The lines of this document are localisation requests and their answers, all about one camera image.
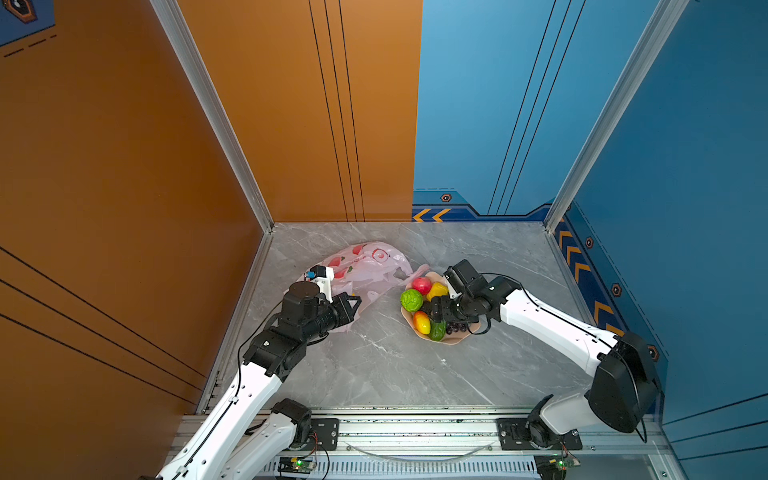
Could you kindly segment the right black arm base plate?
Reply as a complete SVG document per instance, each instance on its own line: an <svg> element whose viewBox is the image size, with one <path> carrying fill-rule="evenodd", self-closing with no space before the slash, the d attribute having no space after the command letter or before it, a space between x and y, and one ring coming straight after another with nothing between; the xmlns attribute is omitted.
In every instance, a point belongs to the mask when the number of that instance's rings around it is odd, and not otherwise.
<svg viewBox="0 0 768 480"><path fill-rule="evenodd" d="M577 430L557 435L540 421L532 425L524 418L499 418L495 421L498 440L503 451L512 450L559 450L583 449Z"/></svg>

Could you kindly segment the yellow lemon fruit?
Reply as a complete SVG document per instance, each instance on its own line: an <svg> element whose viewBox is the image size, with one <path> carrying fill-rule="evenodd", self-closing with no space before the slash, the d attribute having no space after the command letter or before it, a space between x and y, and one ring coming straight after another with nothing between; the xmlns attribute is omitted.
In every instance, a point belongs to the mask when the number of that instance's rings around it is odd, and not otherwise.
<svg viewBox="0 0 768 480"><path fill-rule="evenodd" d="M426 294L426 299L428 301L432 301L436 297L443 297L443 296L449 296L450 290L447 286L440 282L434 282L431 285L430 290Z"/></svg>

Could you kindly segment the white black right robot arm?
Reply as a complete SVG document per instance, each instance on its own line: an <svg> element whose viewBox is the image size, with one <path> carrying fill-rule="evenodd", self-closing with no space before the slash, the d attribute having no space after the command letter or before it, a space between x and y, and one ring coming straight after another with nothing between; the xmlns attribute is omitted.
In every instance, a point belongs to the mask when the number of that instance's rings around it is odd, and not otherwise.
<svg viewBox="0 0 768 480"><path fill-rule="evenodd" d="M495 322L522 330L558 350L591 379L567 395L550 394L530 411L510 437L534 449L563 447L580 429L603 424L648 440L644 417L663 393L650 347L639 335L600 329L547 305L517 279L481 273L468 261L432 281L421 306L401 307L431 322L426 338L443 342L453 334L482 336Z"/></svg>

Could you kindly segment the green yellow cucumber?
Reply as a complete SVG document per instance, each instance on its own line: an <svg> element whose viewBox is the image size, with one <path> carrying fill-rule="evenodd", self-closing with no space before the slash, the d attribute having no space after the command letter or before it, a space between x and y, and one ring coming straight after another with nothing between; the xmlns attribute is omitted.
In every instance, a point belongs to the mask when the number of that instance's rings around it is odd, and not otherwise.
<svg viewBox="0 0 768 480"><path fill-rule="evenodd" d="M447 335L448 324L445 321L431 321L428 337L435 342L442 342Z"/></svg>

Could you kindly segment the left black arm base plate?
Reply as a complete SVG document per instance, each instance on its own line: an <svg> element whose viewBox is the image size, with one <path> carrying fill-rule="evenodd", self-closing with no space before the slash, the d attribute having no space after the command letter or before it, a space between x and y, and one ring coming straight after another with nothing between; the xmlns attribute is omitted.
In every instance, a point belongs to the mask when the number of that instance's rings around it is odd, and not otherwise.
<svg viewBox="0 0 768 480"><path fill-rule="evenodd" d="M312 417L307 429L302 449L309 451L315 448L318 440L320 450L333 452L337 450L340 437L340 419L336 417Z"/></svg>

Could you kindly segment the pink printed plastic bag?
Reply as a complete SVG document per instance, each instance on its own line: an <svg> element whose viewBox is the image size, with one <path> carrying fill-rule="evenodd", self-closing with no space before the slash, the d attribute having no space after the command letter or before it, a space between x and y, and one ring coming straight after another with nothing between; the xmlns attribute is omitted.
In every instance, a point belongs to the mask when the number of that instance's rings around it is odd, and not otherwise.
<svg viewBox="0 0 768 480"><path fill-rule="evenodd" d="M345 247L313 265L303 280L328 278L321 282L321 292L329 298L342 292L361 299L354 319L392 289L402 290L414 279L428 273L430 267L412 267L410 261L397 248L380 241L357 243Z"/></svg>

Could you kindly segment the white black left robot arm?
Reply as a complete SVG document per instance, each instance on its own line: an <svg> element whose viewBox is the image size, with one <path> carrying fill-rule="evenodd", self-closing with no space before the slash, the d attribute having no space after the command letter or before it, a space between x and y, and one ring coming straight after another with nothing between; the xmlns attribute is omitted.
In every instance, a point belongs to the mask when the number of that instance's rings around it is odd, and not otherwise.
<svg viewBox="0 0 768 480"><path fill-rule="evenodd" d="M315 345L352 323L362 298L331 294L330 281L293 283L257 331L238 349L230 386L182 450L155 479L253 479L291 445L306 443L311 410L284 400L247 439L264 405Z"/></svg>

